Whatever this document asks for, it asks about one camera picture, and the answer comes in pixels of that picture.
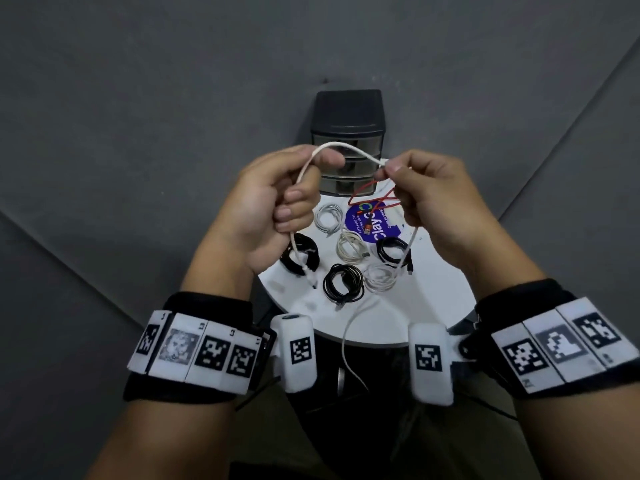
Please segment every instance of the transparent drawer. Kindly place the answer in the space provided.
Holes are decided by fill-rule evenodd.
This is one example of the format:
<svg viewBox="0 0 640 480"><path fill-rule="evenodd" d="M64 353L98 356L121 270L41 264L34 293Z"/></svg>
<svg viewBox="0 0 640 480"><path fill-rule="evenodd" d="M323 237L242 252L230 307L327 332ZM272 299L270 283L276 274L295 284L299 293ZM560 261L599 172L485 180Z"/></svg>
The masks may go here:
<svg viewBox="0 0 640 480"><path fill-rule="evenodd" d="M322 177L320 179L320 193L326 195L337 195L341 197L350 197L364 184L372 181L372 177L364 178L340 178L340 177ZM357 196L372 195L376 191L377 182L363 188L358 192Z"/></svg>
<svg viewBox="0 0 640 480"><path fill-rule="evenodd" d="M367 158L347 158L342 168L327 169L323 175L332 177L369 177L376 172L379 165Z"/></svg>
<svg viewBox="0 0 640 480"><path fill-rule="evenodd" d="M361 139L343 139L343 138L331 138L327 136L318 136L316 134L311 135L311 141L313 144L320 146L321 144L328 143L329 141L341 141L343 143L348 143L356 148L361 149L363 152L367 152L373 157L379 158L377 155L382 153L382 136L374 136L372 138L361 138ZM336 148L336 150L340 151L344 156L356 156L360 158L360 155L354 152L353 150L349 150L348 148Z"/></svg>

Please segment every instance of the round purple label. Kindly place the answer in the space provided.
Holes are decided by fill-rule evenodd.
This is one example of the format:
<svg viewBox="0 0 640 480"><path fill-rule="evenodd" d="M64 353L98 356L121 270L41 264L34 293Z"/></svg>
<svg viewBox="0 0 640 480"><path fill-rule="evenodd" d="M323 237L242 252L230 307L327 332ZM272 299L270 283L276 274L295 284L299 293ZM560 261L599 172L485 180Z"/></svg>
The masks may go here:
<svg viewBox="0 0 640 480"><path fill-rule="evenodd" d="M363 202L360 205L352 205L347 210L344 218L344 225L348 230L360 234L365 242L376 242L382 237L398 237L400 228L389 224L385 215L385 203L382 202L375 212L371 209L376 202ZM367 222L371 222L371 229L365 229Z"/></svg>

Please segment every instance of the white round table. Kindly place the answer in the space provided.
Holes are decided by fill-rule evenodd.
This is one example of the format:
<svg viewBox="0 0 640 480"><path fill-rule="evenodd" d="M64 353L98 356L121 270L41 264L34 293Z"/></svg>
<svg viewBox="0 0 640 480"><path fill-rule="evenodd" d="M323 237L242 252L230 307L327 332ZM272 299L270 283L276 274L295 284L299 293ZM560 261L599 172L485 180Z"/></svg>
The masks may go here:
<svg viewBox="0 0 640 480"><path fill-rule="evenodd" d="M357 201L382 196L393 186L390 180L378 185L372 197L358 198ZM347 213L347 198L322 196L315 210L333 202ZM408 242L413 231L405 224L400 206L387 209L387 218L398 224L400 238ZM331 216L325 215L326 222ZM330 339L340 341L348 320L358 316L348 329L346 341L350 345L365 347L401 347L408 343L408 325L412 322L441 322L450 327L466 317L476 304L468 282L462 272L447 264L433 248L429 234L421 228L412 245L412 259L415 268L409 276L406 268L395 286L384 293L375 294L365 289L364 297L354 303L347 303L342 309L324 294L322 281L329 268L342 263L335 252L338 234L327 236L311 224L301 233L313 239L320 255L320 265L316 271L317 289L311 288L304 276L292 274L280 261L260 274L260 281L276 304L288 313L309 315L316 332ZM371 262L379 262L375 245L371 244L371 256L358 265L364 269ZM334 280L336 288L346 290L340 277Z"/></svg>

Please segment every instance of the black wristband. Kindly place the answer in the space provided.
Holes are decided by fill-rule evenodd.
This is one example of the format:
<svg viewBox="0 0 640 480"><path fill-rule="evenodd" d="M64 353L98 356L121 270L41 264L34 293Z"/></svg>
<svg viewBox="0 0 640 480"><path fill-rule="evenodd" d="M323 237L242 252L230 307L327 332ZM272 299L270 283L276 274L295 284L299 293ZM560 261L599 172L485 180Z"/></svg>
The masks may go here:
<svg viewBox="0 0 640 480"><path fill-rule="evenodd" d="M538 399L582 394L640 379L640 359L622 363L600 374L528 394L507 364L491 334L573 301L575 296L551 279L524 283L483 298L476 305L476 331L460 345L460 352L476 359L483 370L516 399Z"/></svg>
<svg viewBox="0 0 640 480"><path fill-rule="evenodd" d="M250 332L252 328L252 304L239 299L181 291L171 295L163 309L215 321L241 331ZM157 341L157 347L162 344L168 329L169 326L165 327ZM146 399L181 404L226 403L235 397L235 394L210 387L170 381L135 372L129 375L123 393L123 399L127 402Z"/></svg>

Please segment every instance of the person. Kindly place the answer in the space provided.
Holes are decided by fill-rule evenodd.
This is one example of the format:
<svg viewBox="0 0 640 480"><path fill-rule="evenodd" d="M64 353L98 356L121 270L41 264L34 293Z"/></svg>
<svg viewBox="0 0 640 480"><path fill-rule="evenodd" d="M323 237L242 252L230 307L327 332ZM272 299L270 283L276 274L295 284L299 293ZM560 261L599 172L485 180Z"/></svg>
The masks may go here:
<svg viewBox="0 0 640 480"><path fill-rule="evenodd" d="M197 248L182 290L248 300L252 281L280 257L289 233L313 220L324 150L294 185L314 147L268 153L245 167ZM462 270L477 300L546 278L485 205L462 161L409 150L376 174L391 178L410 226L429 232L440 256ZM543 476L640 478L640 385L585 394L516 399L515 409ZM130 402L87 478L218 479L228 472L234 404Z"/></svg>

